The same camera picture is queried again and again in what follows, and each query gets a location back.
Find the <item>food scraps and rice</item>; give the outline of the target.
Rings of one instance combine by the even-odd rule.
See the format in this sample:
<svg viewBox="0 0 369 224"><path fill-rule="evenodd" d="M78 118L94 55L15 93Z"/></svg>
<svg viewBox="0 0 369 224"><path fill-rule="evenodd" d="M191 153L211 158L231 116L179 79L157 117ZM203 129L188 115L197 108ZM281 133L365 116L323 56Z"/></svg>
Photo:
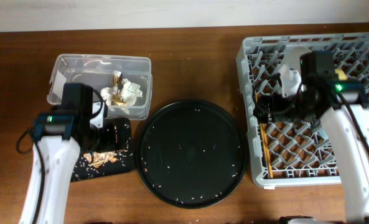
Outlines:
<svg viewBox="0 0 369 224"><path fill-rule="evenodd" d="M118 159L116 158L117 154L113 151L110 152L92 152L85 153L83 157L88 161L90 167L99 168L104 164L111 162L114 163Z"/></svg>

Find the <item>wooden chopstick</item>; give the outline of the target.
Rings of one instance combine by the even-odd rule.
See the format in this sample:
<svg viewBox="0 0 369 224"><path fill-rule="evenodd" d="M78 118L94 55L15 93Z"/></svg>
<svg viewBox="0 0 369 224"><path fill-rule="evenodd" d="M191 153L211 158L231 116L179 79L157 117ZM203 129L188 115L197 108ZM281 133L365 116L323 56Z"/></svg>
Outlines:
<svg viewBox="0 0 369 224"><path fill-rule="evenodd" d="M266 160L267 167L268 167L269 178L272 179L273 172L272 172L272 167L271 167L271 159L270 159L270 153L268 149L268 138L266 134L265 124L260 124L260 131L261 131L261 138L262 138L262 143L263 143L263 151L264 151L265 160Z"/></svg>
<svg viewBox="0 0 369 224"><path fill-rule="evenodd" d="M265 131L265 124L260 123L261 119L258 118L259 121L259 132L261 136L261 147L262 147L262 153L263 153L263 164L267 168L268 173L268 179L270 179L273 176L273 173L271 171L271 159L269 154L269 149L267 147L268 139Z"/></svg>

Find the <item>grey plate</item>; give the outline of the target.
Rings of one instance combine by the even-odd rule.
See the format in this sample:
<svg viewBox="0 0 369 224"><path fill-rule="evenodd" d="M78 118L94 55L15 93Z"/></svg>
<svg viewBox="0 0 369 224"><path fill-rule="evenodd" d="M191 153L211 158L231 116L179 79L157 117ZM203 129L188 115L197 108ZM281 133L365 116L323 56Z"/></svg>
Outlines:
<svg viewBox="0 0 369 224"><path fill-rule="evenodd" d="M310 52L311 51L306 47L294 47L284 56L281 63L281 68L278 70L278 72L283 74L284 72L293 69L301 73L300 57Z"/></svg>

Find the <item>white napkin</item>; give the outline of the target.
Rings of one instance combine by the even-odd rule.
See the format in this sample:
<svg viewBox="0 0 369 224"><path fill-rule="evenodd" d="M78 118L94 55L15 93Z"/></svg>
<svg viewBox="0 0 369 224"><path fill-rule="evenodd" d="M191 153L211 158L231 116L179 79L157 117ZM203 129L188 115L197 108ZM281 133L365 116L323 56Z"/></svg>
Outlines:
<svg viewBox="0 0 369 224"><path fill-rule="evenodd" d="M119 105L123 106L123 111L129 114L128 106L134 106L137 98L142 97L142 91L140 90L140 85L129 81L124 78L121 81L122 88L118 90L118 99L120 100Z"/></svg>
<svg viewBox="0 0 369 224"><path fill-rule="evenodd" d="M112 96L113 96L113 90L110 87L102 88L100 91L100 95L107 106L112 105Z"/></svg>

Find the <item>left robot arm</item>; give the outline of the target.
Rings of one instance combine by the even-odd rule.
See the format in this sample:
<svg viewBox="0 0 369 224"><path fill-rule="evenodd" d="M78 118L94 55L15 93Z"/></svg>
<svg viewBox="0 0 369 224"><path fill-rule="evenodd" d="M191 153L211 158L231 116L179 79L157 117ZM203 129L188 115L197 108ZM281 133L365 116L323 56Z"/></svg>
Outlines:
<svg viewBox="0 0 369 224"><path fill-rule="evenodd" d="M66 83L61 104L36 117L25 132L33 163L20 223L63 223L76 165L84 160L97 169L118 160L118 133L106 120L107 106L91 86Z"/></svg>

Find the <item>gold foil wrapper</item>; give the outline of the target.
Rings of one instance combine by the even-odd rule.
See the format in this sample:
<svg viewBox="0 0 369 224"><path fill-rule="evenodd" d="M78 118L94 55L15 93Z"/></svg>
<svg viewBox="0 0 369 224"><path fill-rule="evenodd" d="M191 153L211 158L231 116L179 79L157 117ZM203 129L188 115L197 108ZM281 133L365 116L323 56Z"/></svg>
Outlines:
<svg viewBox="0 0 369 224"><path fill-rule="evenodd" d="M127 78L123 78L122 72L113 70L113 87L112 87L112 101L116 106L127 106L128 103L121 97L124 84L129 82Z"/></svg>

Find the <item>yellow bowl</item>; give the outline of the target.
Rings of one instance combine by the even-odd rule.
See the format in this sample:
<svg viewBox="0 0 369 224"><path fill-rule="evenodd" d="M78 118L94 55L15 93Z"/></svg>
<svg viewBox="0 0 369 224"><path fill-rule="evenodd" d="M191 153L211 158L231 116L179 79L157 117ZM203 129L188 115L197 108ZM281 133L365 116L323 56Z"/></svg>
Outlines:
<svg viewBox="0 0 369 224"><path fill-rule="evenodd" d="M347 75L345 74L345 72L343 70L335 69L335 72L336 72L339 80L346 80L347 79Z"/></svg>

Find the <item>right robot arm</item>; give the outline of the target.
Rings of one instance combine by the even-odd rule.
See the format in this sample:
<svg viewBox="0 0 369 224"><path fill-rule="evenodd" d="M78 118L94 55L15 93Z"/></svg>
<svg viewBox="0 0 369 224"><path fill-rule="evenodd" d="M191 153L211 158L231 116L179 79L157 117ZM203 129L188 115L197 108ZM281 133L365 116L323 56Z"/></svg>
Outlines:
<svg viewBox="0 0 369 224"><path fill-rule="evenodd" d="M298 56L300 68L284 63L270 77L280 93L260 95L253 87L253 114L260 123L317 119L339 168L348 223L369 223L369 100L364 85L335 68L330 51Z"/></svg>

